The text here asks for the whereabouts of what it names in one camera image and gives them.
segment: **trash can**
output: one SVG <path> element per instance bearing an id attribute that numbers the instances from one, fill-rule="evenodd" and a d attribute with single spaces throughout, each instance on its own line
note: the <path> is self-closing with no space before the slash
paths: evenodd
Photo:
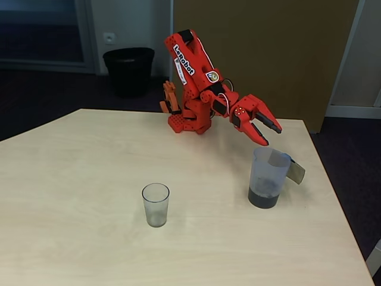
<path id="1" fill-rule="evenodd" d="M 117 49 L 103 55 L 117 96 L 139 97 L 147 91 L 154 55 L 150 48 Z"/>

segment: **clear plastic cup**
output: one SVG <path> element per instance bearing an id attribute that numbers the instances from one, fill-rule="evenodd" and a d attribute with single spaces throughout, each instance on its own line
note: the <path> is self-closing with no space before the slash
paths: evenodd
<path id="1" fill-rule="evenodd" d="M 154 228 L 167 222 L 169 189 L 161 183 L 147 185 L 143 191 L 145 216 L 149 225 Z"/>
<path id="2" fill-rule="evenodd" d="M 277 150 L 254 150 L 249 183 L 249 201 L 261 209 L 276 205 L 290 168 L 291 157 Z"/>

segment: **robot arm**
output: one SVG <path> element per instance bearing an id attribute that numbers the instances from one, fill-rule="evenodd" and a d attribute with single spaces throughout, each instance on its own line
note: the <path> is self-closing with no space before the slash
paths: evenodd
<path id="1" fill-rule="evenodd" d="M 164 84 L 165 101 L 160 103 L 163 112 L 172 113 L 168 119 L 175 132 L 193 130 L 204 133 L 211 125 L 211 112 L 229 117 L 234 127 L 260 145 L 268 145 L 259 129 L 251 123 L 258 119 L 267 127 L 281 133 L 282 128 L 267 106 L 253 95 L 239 100 L 239 94 L 224 84 L 201 41 L 193 30 L 175 33 L 165 40 L 174 58 L 177 73 L 183 83 L 183 106 L 179 107 L 175 87 Z"/>

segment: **dark carpet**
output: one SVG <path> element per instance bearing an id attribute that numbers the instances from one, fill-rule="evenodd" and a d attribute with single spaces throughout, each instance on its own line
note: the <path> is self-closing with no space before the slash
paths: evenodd
<path id="1" fill-rule="evenodd" d="M 119 98 L 107 76 L 0 71 L 0 140 L 80 108 L 160 112 L 165 80 L 153 78 L 140 98 Z"/>
<path id="2" fill-rule="evenodd" d="M 311 137 L 366 259 L 381 239 L 381 120 L 327 117 Z"/>
<path id="3" fill-rule="evenodd" d="M 160 112 L 164 80 L 153 79 L 140 98 L 123 99 L 108 77 L 0 71 L 0 140 L 80 108 Z M 381 238 L 381 120 L 325 118 L 312 139 L 366 258 Z M 374 281 L 381 286 L 381 271 Z"/>

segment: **sticker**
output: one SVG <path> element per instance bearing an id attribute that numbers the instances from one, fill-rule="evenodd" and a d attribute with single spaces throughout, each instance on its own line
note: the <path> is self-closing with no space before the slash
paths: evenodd
<path id="1" fill-rule="evenodd" d="M 208 78 L 208 80 L 211 82 L 211 83 L 215 83 L 215 82 L 218 82 L 220 80 L 220 76 L 218 75 L 217 72 L 215 72 L 214 70 L 212 71 L 209 71 L 208 73 L 205 74 Z"/>
<path id="2" fill-rule="evenodd" d="M 191 67 L 191 64 L 189 64 L 189 61 L 186 60 L 184 54 L 180 51 L 179 45 L 175 44 L 173 46 L 173 50 L 177 55 L 177 58 L 179 59 L 180 63 L 183 65 L 184 69 L 191 75 L 193 76 L 195 74 L 195 70 L 193 67 Z"/>
<path id="3" fill-rule="evenodd" d="M 177 70 L 177 73 L 179 74 L 179 78 L 181 80 L 181 82 L 183 83 L 183 85 L 186 85 L 186 79 L 185 79 L 185 76 L 183 74 L 183 70 L 181 68 L 181 64 L 180 64 L 180 60 L 179 58 L 175 58 L 174 59 L 174 64 L 176 66 L 176 70 Z"/>

